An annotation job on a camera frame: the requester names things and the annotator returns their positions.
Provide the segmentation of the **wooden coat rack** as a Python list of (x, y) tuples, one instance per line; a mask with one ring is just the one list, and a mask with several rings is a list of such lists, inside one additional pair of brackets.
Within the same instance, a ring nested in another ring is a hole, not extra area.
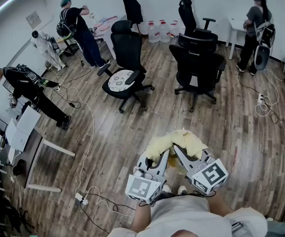
[(139, 33), (143, 38), (148, 37), (146, 22), (141, 22), (140, 24), (133, 24), (132, 30), (134, 32)]

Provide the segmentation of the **black hanging coat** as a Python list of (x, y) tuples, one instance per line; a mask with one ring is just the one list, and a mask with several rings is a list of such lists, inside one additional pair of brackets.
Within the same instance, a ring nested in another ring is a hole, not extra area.
[(127, 19), (132, 22), (132, 24), (140, 24), (143, 22), (141, 5), (137, 0), (123, 0), (125, 12)]

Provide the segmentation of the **person's left forearm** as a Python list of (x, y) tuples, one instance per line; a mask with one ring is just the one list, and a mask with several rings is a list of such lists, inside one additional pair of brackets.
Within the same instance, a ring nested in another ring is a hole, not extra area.
[(151, 206), (145, 203), (138, 203), (131, 222), (130, 230), (138, 233), (145, 230), (151, 222)]

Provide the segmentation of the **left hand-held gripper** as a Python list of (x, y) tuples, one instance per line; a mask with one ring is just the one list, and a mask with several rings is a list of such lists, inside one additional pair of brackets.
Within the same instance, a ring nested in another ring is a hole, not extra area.
[(130, 174), (128, 177), (125, 194), (131, 199), (151, 204), (160, 194), (163, 185), (166, 182), (164, 174), (168, 156), (169, 149), (161, 154), (157, 163), (142, 154), (138, 160), (137, 166), (133, 169), (133, 174)]

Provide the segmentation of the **pale yellow clothes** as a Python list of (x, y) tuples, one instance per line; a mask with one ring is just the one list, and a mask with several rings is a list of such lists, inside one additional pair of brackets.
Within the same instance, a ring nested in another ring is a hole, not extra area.
[(195, 134), (188, 130), (180, 129), (162, 137), (153, 137), (144, 154), (154, 163), (158, 163), (161, 154), (169, 149), (168, 166), (176, 168), (179, 175), (186, 175), (187, 171), (178, 160), (173, 150), (173, 144), (186, 149), (187, 156), (195, 159), (201, 159), (203, 150), (208, 148)]

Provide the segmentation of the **person's white t-shirt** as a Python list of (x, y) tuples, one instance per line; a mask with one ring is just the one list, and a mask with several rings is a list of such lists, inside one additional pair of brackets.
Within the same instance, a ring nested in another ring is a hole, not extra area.
[[(232, 235), (234, 222), (241, 222), (243, 228)], [(108, 237), (265, 237), (267, 231), (265, 217), (251, 207), (221, 217), (210, 212), (205, 198), (178, 196), (156, 202), (145, 230), (115, 228)]]

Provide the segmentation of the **black tall headrest office chair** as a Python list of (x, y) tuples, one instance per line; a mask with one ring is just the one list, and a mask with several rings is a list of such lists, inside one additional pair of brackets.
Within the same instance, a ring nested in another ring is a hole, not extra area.
[(192, 1), (191, 0), (181, 0), (179, 3), (179, 15), (185, 26), (184, 35), (195, 38), (209, 40), (212, 39), (214, 42), (218, 41), (218, 36), (208, 30), (208, 25), (210, 22), (216, 22), (216, 20), (211, 18), (203, 18), (205, 21), (204, 28), (198, 28), (197, 23), (192, 11)]

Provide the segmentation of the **white open box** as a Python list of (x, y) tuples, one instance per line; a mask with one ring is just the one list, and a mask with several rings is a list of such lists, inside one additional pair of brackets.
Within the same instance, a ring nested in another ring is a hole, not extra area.
[(19, 151), (24, 150), (28, 138), (36, 126), (40, 116), (41, 115), (38, 112), (28, 106), (19, 121), (14, 119), (10, 120), (5, 131), (10, 147)]

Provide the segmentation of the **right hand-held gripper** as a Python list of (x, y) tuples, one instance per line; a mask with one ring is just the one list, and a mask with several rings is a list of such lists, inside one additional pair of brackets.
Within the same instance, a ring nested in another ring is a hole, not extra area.
[(208, 149), (202, 151), (200, 159), (188, 156), (186, 150), (176, 144), (173, 145), (173, 150), (187, 170), (187, 179), (201, 194), (209, 195), (226, 181), (226, 168)]

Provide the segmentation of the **small white table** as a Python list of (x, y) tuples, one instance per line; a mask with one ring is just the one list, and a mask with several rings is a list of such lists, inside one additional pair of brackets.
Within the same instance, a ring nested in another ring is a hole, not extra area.
[(243, 19), (242, 18), (233, 18), (227, 17), (229, 21), (227, 38), (226, 38), (226, 47), (230, 47), (229, 60), (232, 60), (235, 46), (237, 45), (237, 36), (238, 33), (246, 33), (246, 29), (243, 28)]

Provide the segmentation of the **white patterned seat cushion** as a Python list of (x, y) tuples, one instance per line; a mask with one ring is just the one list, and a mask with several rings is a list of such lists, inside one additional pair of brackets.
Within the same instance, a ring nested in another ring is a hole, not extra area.
[(118, 72), (115, 72), (109, 78), (108, 88), (112, 92), (121, 92), (129, 89), (134, 84), (134, 81), (131, 84), (126, 84), (125, 82), (129, 79), (129, 77), (132, 74), (133, 71), (131, 70), (119, 70)]

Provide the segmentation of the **black wide-back office chair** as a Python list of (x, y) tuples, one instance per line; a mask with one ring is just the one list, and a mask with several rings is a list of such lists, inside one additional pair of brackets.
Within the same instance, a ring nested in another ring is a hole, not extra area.
[(177, 62), (176, 79), (181, 86), (174, 93), (177, 95), (181, 91), (187, 91), (193, 94), (191, 113), (199, 95), (210, 97), (213, 104), (216, 104), (213, 91), (226, 65), (225, 58), (216, 53), (217, 41), (216, 34), (196, 30), (192, 37), (179, 34), (178, 44), (169, 46)]

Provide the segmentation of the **grey wall notice plate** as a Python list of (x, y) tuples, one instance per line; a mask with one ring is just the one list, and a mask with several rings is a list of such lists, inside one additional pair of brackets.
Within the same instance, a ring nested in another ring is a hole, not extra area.
[(32, 29), (35, 29), (40, 23), (41, 23), (41, 18), (39, 17), (38, 13), (34, 11), (31, 13), (27, 18), (26, 18), (28, 24)]

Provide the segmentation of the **white table with grey side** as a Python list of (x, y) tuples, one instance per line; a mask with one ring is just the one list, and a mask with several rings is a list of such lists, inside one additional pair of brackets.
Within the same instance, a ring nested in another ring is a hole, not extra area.
[(117, 19), (116, 20), (113, 20), (111, 22), (103, 22), (103, 25), (107, 24), (107, 25), (110, 25), (110, 28), (107, 29), (106, 31), (103, 31), (103, 32), (97, 32), (95, 34), (93, 34), (94, 38), (97, 40), (97, 39), (102, 39), (106, 44), (107, 44), (107, 47), (113, 57), (114, 60), (116, 60), (116, 55), (115, 55), (115, 51), (114, 51), (114, 46), (113, 46), (113, 43), (112, 43), (112, 40), (111, 40), (111, 27), (112, 25), (117, 22), (117, 21), (120, 21), (120, 20), (126, 20), (127, 19), (127, 16), (124, 14), (124, 15), (117, 15)]

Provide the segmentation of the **dark desk with pale legs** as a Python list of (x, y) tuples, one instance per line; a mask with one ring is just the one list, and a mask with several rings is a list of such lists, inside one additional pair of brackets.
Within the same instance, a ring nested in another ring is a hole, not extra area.
[(60, 193), (62, 191), (60, 188), (31, 183), (33, 170), (43, 146), (50, 147), (54, 150), (75, 157), (75, 153), (72, 153), (71, 151), (46, 140), (45, 137), (41, 135), (36, 129), (33, 129), (31, 135), (28, 138), (24, 151), (18, 156), (14, 157), (13, 162), (15, 171), (19, 172), (19, 175), (15, 176), (16, 180), (24, 189), (29, 188), (40, 191)]

